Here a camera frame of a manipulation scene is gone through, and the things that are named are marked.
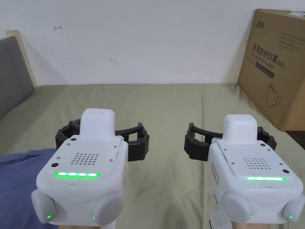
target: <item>white rounded knob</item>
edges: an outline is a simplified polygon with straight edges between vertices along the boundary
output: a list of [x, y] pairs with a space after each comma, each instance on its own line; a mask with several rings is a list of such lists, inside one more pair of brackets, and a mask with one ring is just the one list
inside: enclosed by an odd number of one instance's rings
[[253, 214], [250, 201], [232, 192], [225, 192], [222, 195], [220, 205], [225, 214], [238, 223], [247, 222]]
[[56, 211], [53, 199], [38, 189], [34, 190], [31, 196], [35, 212], [40, 222], [46, 224], [54, 220]]
[[289, 201], [283, 211], [283, 218], [287, 222], [296, 223], [301, 215], [305, 204], [305, 196], [300, 195]]
[[123, 198], [119, 192], [110, 193], [96, 200], [92, 217], [96, 224], [108, 225], [120, 215], [123, 205]]

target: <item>white wall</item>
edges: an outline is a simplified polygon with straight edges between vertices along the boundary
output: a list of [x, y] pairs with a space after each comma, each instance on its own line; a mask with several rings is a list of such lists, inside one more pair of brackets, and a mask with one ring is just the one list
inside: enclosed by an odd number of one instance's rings
[[235, 83], [256, 8], [305, 1], [2, 0], [0, 37], [22, 33], [38, 85]]

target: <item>blue blanket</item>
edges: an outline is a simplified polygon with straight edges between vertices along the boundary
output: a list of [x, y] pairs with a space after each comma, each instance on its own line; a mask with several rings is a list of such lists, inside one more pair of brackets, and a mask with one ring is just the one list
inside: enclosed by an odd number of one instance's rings
[[39, 221], [31, 200], [32, 191], [37, 189], [36, 177], [55, 151], [0, 156], [1, 229], [58, 229]]

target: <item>green led light strip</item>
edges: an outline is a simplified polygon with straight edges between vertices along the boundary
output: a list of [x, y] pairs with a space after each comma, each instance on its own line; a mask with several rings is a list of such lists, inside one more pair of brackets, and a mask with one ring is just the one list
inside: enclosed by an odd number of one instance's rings
[[65, 172], [58, 172], [55, 173], [56, 176], [101, 176], [99, 173], [65, 173]]
[[246, 177], [246, 180], [287, 180], [282, 177]]

